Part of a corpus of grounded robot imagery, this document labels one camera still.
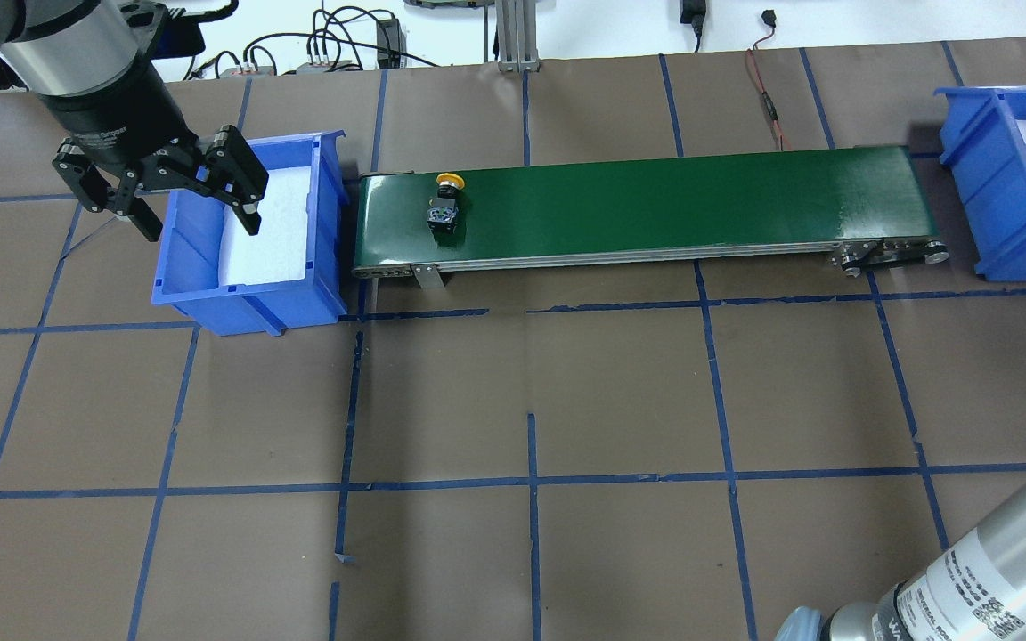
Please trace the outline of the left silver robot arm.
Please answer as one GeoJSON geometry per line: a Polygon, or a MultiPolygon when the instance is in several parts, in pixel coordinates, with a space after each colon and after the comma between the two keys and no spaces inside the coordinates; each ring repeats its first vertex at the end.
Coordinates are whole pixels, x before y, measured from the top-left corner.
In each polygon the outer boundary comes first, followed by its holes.
{"type": "Polygon", "coordinates": [[[0,61],[64,127],[53,169],[81,206],[156,242],[143,193],[187,190],[260,231],[265,170],[236,126],[200,137],[153,64],[167,9],[148,1],[0,1],[0,61]]]}

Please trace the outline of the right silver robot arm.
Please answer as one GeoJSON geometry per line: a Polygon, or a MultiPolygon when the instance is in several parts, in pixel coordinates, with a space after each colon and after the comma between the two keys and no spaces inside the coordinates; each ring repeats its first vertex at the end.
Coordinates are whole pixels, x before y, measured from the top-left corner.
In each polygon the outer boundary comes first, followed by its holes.
{"type": "MultiPolygon", "coordinates": [[[[1026,281],[1026,115],[998,106],[965,122],[945,150],[980,255],[978,275],[1026,281]]],[[[1026,483],[880,600],[829,617],[795,609],[777,637],[1026,640],[1026,483]]]]}

